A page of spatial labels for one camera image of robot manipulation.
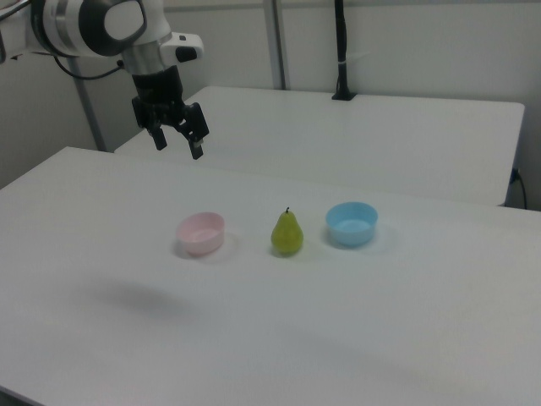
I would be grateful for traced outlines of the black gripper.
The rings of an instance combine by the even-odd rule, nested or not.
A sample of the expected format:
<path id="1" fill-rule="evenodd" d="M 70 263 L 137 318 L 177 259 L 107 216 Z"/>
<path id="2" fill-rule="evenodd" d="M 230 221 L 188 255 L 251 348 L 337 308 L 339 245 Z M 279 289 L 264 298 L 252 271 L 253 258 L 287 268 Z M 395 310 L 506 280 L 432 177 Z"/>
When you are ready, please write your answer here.
<path id="1" fill-rule="evenodd" d="M 194 160 L 203 155 L 204 138 L 210 133 L 205 115 L 198 102 L 183 101 L 183 86 L 176 67 L 157 74 L 133 75 L 137 96 L 132 100 L 138 125 L 146 129 L 156 149 L 167 147 L 162 125 L 173 127 L 189 143 Z"/>

